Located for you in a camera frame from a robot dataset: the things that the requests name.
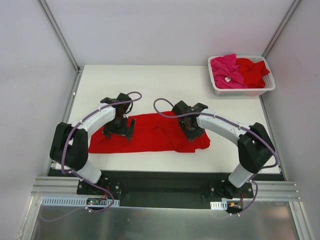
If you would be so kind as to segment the white perforated plastic basket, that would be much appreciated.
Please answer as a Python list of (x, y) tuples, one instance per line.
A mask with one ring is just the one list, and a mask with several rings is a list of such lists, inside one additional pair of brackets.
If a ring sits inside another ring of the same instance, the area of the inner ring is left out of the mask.
[(210, 80), (212, 82), (212, 86), (214, 89), (214, 94), (218, 97), (255, 97), (255, 96), (260, 96), (264, 94), (265, 92), (268, 91), (273, 91), (276, 88), (275, 80), (274, 77), (271, 73), (270, 67), (267, 64), (265, 58), (262, 56), (255, 56), (255, 55), (237, 55), (237, 58), (246, 58), (251, 60), (254, 63), (264, 61), (265, 66), (267, 69), (270, 71), (270, 73), (266, 76), (263, 77), (263, 80), (265, 82), (265, 87), (264, 88), (244, 88), (244, 89), (219, 89), (216, 87), (215, 82), (214, 82), (214, 76), (212, 72), (212, 68), (210, 66), (210, 60), (216, 57), (222, 57), (222, 56), (211, 56), (208, 58), (208, 70), (209, 70), (209, 76)]

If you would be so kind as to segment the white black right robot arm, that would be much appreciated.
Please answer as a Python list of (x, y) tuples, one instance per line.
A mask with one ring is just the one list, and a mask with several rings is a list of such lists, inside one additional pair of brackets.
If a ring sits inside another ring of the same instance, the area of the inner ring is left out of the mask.
[(222, 198), (232, 199), (241, 194), (243, 185), (276, 153), (267, 130), (258, 122), (253, 125), (236, 122), (217, 115), (202, 103), (189, 106), (182, 100), (173, 106), (172, 111), (188, 141), (202, 137), (209, 130), (237, 147), (238, 165), (223, 183), (214, 188)]

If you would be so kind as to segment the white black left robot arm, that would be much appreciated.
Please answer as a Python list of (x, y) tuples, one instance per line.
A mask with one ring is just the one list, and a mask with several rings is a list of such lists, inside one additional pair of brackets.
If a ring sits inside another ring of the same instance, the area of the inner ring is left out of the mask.
[(117, 98), (105, 97), (97, 107), (74, 123), (60, 122), (55, 129), (49, 157), (60, 164), (62, 174), (73, 174), (85, 181), (96, 195), (108, 190), (107, 179), (100, 169), (89, 160), (91, 137), (100, 128), (110, 139), (112, 135), (133, 138), (136, 120), (128, 124), (126, 114), (133, 108), (133, 102), (142, 98), (137, 91), (120, 93)]

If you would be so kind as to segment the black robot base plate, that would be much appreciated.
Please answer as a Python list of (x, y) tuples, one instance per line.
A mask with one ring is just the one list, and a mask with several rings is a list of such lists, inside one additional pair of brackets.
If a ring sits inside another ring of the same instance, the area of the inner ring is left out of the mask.
[(104, 187), (122, 207), (209, 209), (220, 202), (227, 173), (103, 171)]

